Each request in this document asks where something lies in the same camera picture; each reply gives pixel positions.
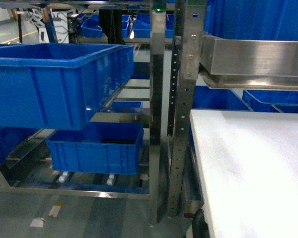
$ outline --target crate rim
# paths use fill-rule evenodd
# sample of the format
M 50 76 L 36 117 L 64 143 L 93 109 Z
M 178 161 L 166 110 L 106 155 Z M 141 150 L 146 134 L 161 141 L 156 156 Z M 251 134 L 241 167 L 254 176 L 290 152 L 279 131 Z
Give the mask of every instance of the crate rim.
M 208 89 L 210 89 L 208 86 L 203 86 L 203 85 L 197 85 L 197 86 L 195 86 L 195 90 L 196 90 L 196 88 L 203 88 L 203 87 L 207 87 Z M 229 90 L 229 91 L 231 91 L 233 94 L 234 94 L 234 96 L 235 97 L 237 97 L 248 109 L 249 109 L 249 111 L 250 112 L 253 112 L 254 110 L 240 97 L 240 96 L 238 96 L 235 92 L 234 92 L 234 90 L 232 90 L 232 89 L 221 89 L 221 88 L 212 88 L 212 89 L 210 89 L 210 90 Z M 215 109 L 210 109 L 210 110 L 213 110 L 213 111 L 229 111 L 229 110 L 226 110 L 226 109 L 221 109 L 221 110 L 215 110 Z M 230 111 L 241 111 L 241 112 L 246 112 L 245 110 L 230 110 Z
M 17 45 L 13 47 L 23 47 L 24 45 Z M 89 62 L 92 62 L 104 55 L 108 55 L 117 50 L 123 49 L 123 45 L 112 45 L 107 49 L 102 49 L 97 52 L 92 52 L 90 54 L 80 56 L 75 59 L 24 59 L 24 58 L 1 58 L 0 57 L 0 66 L 5 67 L 48 67 L 48 68 L 78 68 Z
M 65 144 L 62 145 L 63 147 L 67 147 L 67 145 L 79 144 L 83 143 L 84 145 L 116 145 L 116 146 L 127 146 L 127 147 L 134 147 L 135 145 L 139 144 L 141 138 L 144 134 L 144 128 L 139 123 L 139 132 L 137 135 L 137 139 L 133 144 L 118 144 L 118 143 L 101 143 L 101 142 L 75 142 L 75 141 L 63 141 L 63 140 L 51 140 L 51 138 L 60 130 L 55 130 L 51 135 L 46 138 L 47 143 L 54 143 L 54 144 Z
M 252 95 L 249 90 L 243 90 L 243 94 L 244 92 L 246 92 L 249 96 L 251 96 L 253 99 L 255 99 L 257 102 L 262 103 L 262 104 L 270 104 L 270 105 L 280 105 L 280 106 L 298 106 L 298 104 L 293 104 L 293 103 L 267 103 L 267 102 L 262 102 L 260 100 L 258 100 L 257 98 L 255 98 L 254 95 Z

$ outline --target cable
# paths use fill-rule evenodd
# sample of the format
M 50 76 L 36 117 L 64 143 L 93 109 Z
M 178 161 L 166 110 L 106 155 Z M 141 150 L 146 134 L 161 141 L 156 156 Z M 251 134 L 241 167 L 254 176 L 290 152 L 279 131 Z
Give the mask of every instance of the cable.
M 64 43 L 65 40 L 66 40 L 66 38 L 67 38 L 68 36 L 69 36 L 69 35 L 67 34 L 67 35 L 65 36 L 64 40 L 63 40 L 60 44 Z

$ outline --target gray floor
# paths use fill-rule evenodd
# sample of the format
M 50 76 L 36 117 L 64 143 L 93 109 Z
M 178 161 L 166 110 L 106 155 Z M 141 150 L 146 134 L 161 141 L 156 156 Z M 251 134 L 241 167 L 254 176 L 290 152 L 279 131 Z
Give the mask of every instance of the gray floor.
M 25 44 L 38 43 L 38 33 L 28 22 L 22 24 Z M 0 43 L 18 37 L 17 23 L 0 26 Z M 162 137 L 166 139 L 171 52 L 164 62 Z M 149 62 L 149 51 L 135 51 L 135 61 Z M 149 91 L 122 91 L 120 97 L 142 97 Z M 55 202 L 64 205 L 57 218 L 48 218 Z M 32 228 L 34 218 L 43 217 L 43 228 Z M 182 238 L 191 220 L 182 216 L 149 223 L 149 202 L 70 196 L 0 193 L 0 238 Z

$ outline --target metal rail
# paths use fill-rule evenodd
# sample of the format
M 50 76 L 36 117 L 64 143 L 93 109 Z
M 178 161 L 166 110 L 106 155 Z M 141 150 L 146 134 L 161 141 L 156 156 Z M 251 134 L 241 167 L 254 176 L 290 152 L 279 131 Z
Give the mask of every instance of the metal rail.
M 150 221 L 158 221 L 159 166 L 161 156 L 161 111 L 163 60 L 165 42 L 166 0 L 151 0 L 150 3 L 150 148 L 149 190 Z
M 100 37 L 100 38 L 92 38 L 92 37 L 82 37 L 78 40 L 80 43 L 103 43 L 107 44 L 108 40 L 107 37 Z M 150 44 L 150 38 L 124 38 L 124 41 L 126 44 L 143 44 L 143 45 L 149 45 Z M 166 45 L 172 45 L 172 39 L 165 39 Z

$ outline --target shelf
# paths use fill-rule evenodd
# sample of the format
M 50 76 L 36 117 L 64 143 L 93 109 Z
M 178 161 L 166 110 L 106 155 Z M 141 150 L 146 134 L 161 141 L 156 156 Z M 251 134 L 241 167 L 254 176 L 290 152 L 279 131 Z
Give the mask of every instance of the shelf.
M 204 36 L 200 63 L 211 88 L 298 90 L 298 42 Z

